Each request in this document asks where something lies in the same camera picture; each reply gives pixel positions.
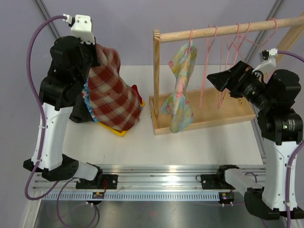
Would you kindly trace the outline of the blue floral garment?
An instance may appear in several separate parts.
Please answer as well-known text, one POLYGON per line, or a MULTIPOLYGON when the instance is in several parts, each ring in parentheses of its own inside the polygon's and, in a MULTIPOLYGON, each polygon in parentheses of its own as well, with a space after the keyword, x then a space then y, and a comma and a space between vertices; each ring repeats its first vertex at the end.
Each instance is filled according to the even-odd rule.
POLYGON ((90 96, 89 96, 89 87, 88 87, 88 79, 86 80, 86 82, 84 83, 84 88, 82 90, 82 98, 84 100, 84 103, 89 111, 89 114, 92 117, 92 120, 94 123, 98 123, 98 119, 95 117, 94 112, 93 112, 93 108, 90 105, 90 96))

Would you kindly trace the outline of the pastel floral garment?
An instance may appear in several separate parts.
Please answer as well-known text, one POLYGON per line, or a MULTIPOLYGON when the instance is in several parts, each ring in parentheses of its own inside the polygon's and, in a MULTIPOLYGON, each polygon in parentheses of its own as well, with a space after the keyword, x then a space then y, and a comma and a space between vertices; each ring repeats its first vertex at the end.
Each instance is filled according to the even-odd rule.
POLYGON ((192 76, 197 56, 197 47, 191 41, 183 45, 169 61, 169 67, 176 78, 174 92, 163 102, 160 111, 171 117, 169 130, 179 133, 189 126, 193 120, 193 110, 186 91, 192 76))

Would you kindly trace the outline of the red plaid garment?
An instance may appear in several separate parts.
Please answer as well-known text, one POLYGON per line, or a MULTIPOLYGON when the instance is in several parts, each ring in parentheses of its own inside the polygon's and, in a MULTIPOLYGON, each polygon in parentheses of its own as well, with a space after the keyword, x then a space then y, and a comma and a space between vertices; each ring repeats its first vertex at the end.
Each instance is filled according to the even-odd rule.
POLYGON ((140 121, 140 96, 121 78, 118 52, 99 44, 96 48, 100 66, 91 68, 88 75, 89 105, 99 122, 128 131, 140 121))

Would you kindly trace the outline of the red skirt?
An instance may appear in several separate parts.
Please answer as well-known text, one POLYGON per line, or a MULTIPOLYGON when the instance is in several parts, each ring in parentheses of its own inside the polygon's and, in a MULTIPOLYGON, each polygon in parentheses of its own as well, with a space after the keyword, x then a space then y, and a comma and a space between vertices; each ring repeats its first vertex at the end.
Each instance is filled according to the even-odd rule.
POLYGON ((137 93, 138 99, 139 99, 139 101, 140 101, 140 104, 142 104, 143 99, 142 99, 142 97, 140 96, 140 93, 139 93, 139 91, 138 91, 137 85, 132 85, 131 88, 137 93))

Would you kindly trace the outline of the dark grey dotted garment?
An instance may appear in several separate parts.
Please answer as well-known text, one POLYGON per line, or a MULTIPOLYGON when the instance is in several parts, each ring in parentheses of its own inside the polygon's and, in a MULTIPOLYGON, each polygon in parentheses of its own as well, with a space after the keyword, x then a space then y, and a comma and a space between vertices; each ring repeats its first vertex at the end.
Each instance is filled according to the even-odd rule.
POLYGON ((87 123, 92 122, 93 119, 91 114, 84 102, 82 97, 82 92, 80 92, 75 99, 72 113, 69 116, 69 119, 74 123, 87 123))

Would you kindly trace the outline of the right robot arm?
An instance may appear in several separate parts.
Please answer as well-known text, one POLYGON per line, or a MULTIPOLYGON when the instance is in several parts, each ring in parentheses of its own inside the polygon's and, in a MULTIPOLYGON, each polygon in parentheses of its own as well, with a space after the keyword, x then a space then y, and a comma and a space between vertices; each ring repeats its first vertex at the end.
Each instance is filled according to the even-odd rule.
POLYGON ((244 197, 247 211, 258 218, 302 219, 295 189, 296 156, 303 147, 304 123, 293 104, 301 90, 299 76, 286 69, 274 71, 267 83, 263 73, 239 61, 232 68, 208 75, 218 91, 245 98, 258 108, 258 126, 266 151, 266 182, 261 186, 233 165, 222 165, 215 177, 220 188, 231 185, 244 197))

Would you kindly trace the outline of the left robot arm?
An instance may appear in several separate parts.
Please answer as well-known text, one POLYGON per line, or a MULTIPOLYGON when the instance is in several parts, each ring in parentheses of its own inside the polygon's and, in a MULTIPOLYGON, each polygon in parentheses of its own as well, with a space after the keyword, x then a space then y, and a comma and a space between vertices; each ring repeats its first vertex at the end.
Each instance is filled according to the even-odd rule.
POLYGON ((91 67, 99 65, 95 44, 85 44, 79 38, 58 38, 50 49, 52 62, 47 76, 40 84, 38 100, 40 116, 39 137, 43 145, 36 145, 32 158, 23 167, 40 172, 48 181, 80 179, 81 189, 97 189, 103 183, 100 167, 83 163, 63 154, 67 122, 81 95, 91 67))

